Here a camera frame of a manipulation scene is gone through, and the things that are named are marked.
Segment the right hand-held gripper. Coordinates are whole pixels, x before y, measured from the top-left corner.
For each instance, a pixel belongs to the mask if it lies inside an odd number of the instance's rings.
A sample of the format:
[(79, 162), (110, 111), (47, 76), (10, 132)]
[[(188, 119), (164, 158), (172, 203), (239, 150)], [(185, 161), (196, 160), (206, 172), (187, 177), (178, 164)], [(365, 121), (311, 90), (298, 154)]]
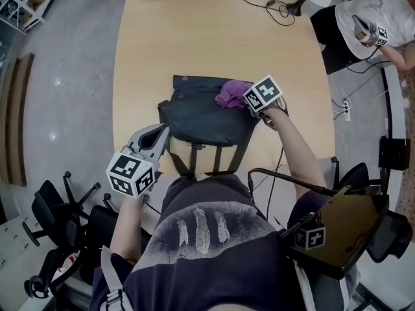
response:
[(261, 119), (269, 128), (275, 131), (277, 129), (271, 118), (266, 116), (262, 111), (271, 106), (284, 111), (288, 115), (287, 103), (283, 98), (283, 92), (270, 75), (253, 84), (243, 94), (243, 97), (251, 115)]

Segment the person's right forearm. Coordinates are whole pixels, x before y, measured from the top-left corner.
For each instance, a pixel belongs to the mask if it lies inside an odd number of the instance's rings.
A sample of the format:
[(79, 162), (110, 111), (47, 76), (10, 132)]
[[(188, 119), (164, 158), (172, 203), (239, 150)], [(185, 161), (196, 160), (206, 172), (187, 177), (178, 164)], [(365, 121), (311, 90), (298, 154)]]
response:
[(312, 185), (327, 187), (316, 156), (289, 116), (277, 107), (263, 112), (277, 129), (291, 176)]

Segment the black chest-mounted device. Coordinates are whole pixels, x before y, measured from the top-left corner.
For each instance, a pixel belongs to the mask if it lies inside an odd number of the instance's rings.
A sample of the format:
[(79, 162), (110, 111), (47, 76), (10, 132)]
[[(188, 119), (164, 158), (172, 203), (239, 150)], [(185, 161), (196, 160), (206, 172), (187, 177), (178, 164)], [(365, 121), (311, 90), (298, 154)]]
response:
[(338, 193), (280, 237), (301, 268), (340, 280), (368, 247), (388, 207), (386, 194)]

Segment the black box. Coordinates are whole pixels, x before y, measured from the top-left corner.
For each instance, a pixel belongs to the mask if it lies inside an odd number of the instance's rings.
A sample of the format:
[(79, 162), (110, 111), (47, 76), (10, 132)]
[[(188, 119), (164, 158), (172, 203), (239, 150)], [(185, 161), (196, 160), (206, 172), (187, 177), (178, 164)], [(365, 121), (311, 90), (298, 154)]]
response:
[(410, 161), (410, 140), (382, 137), (379, 140), (380, 168), (404, 171)]

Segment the wooden planks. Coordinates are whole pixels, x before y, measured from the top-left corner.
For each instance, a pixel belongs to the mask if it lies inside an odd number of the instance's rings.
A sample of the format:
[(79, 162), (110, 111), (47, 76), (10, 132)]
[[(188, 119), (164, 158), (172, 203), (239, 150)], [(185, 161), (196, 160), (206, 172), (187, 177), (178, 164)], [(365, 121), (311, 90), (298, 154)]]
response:
[(35, 55), (12, 60), (0, 94), (0, 181), (27, 185), (23, 155), (25, 99)]

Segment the person's dark printed shirt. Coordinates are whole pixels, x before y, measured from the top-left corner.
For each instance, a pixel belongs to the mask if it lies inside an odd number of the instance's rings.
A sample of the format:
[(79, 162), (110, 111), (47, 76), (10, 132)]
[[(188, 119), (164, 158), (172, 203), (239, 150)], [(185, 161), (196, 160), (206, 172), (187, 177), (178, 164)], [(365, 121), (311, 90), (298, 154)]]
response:
[(137, 264), (123, 281), (134, 311), (208, 311), (240, 305), (255, 311), (344, 311), (358, 283), (303, 275), (276, 229), (250, 201), (238, 177), (178, 178)]

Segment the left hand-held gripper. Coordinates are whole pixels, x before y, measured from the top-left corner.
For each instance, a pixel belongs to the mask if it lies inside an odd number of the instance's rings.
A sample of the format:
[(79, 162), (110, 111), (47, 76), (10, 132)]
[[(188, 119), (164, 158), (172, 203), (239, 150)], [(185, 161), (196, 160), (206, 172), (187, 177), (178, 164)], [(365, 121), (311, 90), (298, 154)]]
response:
[(106, 169), (112, 190), (138, 199), (151, 188), (169, 136), (169, 126), (164, 123), (135, 132), (127, 145), (114, 153)]

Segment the purple cloth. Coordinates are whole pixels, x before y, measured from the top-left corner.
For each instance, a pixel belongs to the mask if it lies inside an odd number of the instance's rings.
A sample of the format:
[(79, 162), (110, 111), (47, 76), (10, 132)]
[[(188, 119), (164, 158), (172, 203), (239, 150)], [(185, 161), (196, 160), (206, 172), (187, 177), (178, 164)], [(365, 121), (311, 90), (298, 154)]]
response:
[(251, 82), (230, 80), (222, 86), (220, 93), (215, 97), (215, 103), (222, 108), (244, 108), (246, 106), (244, 94), (252, 85)]

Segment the person's left forearm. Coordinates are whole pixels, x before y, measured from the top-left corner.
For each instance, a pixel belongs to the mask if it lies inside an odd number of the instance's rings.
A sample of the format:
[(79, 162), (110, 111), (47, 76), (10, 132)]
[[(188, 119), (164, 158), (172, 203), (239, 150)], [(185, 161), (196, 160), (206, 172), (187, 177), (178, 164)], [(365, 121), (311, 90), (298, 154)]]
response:
[(132, 265), (141, 257), (141, 219), (143, 202), (125, 198), (117, 217), (110, 250)]

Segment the black fabric bag with straps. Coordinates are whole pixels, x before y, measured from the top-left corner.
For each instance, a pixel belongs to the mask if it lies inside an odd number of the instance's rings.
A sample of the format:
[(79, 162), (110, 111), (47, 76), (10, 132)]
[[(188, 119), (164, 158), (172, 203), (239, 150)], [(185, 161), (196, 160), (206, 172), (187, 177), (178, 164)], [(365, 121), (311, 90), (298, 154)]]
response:
[(169, 152), (181, 176), (196, 172), (197, 154), (204, 146), (214, 146), (215, 158), (209, 176), (232, 174), (240, 167), (251, 136), (259, 122), (246, 104), (244, 108), (222, 108), (215, 97), (229, 78), (174, 75), (170, 100), (158, 104), (160, 122), (170, 128), (170, 135), (189, 143), (188, 160)]

